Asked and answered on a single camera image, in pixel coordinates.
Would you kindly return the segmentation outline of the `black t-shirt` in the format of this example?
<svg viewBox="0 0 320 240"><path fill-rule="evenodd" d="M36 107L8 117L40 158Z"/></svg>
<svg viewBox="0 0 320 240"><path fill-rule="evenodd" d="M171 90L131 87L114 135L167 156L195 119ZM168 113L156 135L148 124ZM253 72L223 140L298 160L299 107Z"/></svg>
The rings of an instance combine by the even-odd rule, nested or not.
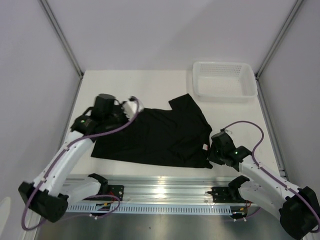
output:
<svg viewBox="0 0 320 240"><path fill-rule="evenodd" d="M170 100L170 110L145 108L120 132L99 137L91 157L146 165L212 169L212 128L189 95Z"/></svg>

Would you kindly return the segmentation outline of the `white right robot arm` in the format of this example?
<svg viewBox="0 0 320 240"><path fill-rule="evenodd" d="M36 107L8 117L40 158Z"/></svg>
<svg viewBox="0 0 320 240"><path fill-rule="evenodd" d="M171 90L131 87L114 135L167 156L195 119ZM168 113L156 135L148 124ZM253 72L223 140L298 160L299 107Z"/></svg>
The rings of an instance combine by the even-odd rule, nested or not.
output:
<svg viewBox="0 0 320 240"><path fill-rule="evenodd" d="M257 161L252 151L236 147L224 131L213 135L211 140L209 159L241 174L226 187L212 187L208 193L215 203L254 203L278 219L295 240L319 229L320 204L310 187L301 188L283 179Z"/></svg>

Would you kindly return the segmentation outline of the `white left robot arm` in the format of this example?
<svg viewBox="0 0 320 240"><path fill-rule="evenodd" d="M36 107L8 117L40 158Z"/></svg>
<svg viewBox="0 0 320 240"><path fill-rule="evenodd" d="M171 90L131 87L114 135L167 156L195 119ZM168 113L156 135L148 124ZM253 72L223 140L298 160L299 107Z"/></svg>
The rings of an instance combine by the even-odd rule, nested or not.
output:
<svg viewBox="0 0 320 240"><path fill-rule="evenodd" d="M70 205L83 200L108 198L121 202L119 196L110 193L108 180L99 174L91 173L69 187L64 187L64 183L97 139L126 129L143 108L134 96L123 102L106 93L96 96L93 106L74 120L64 144L46 168L32 182L20 184L18 192L25 204L21 219L24 230L32 230L25 224L28 210L40 215L44 221L55 223L62 220Z"/></svg>

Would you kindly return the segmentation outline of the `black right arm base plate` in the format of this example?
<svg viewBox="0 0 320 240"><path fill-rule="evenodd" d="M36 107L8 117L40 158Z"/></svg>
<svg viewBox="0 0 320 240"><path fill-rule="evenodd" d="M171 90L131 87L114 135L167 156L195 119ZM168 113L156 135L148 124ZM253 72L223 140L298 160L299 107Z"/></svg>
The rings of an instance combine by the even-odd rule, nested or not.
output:
<svg viewBox="0 0 320 240"><path fill-rule="evenodd" d="M212 196L214 203L243 203L238 190L226 186L214 186L206 192Z"/></svg>

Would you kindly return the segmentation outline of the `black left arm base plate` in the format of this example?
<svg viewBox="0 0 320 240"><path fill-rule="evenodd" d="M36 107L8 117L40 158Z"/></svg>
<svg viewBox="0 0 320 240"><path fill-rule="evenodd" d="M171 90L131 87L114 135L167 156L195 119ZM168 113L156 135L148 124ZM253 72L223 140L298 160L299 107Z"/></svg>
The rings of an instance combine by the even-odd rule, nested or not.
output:
<svg viewBox="0 0 320 240"><path fill-rule="evenodd" d="M99 195L113 195L120 199L120 201L123 200L124 196L124 185L108 185L103 186L102 189L99 191Z"/></svg>

